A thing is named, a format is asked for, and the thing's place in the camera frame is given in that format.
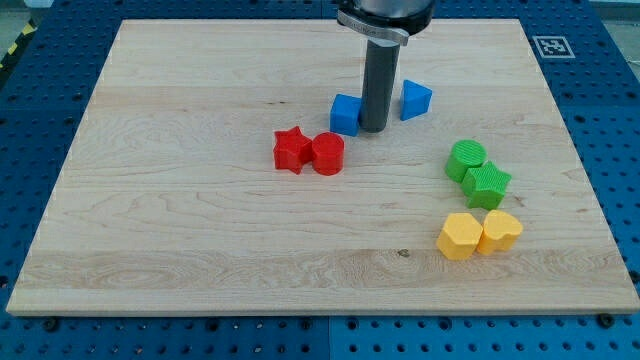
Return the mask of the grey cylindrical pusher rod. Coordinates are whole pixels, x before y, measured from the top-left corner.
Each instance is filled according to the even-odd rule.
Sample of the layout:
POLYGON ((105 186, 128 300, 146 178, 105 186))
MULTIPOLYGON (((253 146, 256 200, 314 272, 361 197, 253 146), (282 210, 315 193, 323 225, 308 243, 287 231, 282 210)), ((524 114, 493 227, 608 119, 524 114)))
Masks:
POLYGON ((359 125, 368 133, 386 127, 393 92, 400 45, 369 39, 359 112, 359 125))

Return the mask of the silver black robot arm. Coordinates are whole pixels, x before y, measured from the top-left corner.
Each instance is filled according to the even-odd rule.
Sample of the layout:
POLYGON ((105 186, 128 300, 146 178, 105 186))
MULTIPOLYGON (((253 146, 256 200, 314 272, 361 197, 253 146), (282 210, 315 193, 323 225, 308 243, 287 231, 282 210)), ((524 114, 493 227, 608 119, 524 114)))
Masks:
POLYGON ((359 125, 386 128, 400 48, 426 29, 435 0, 340 0, 337 22, 367 38, 359 125))

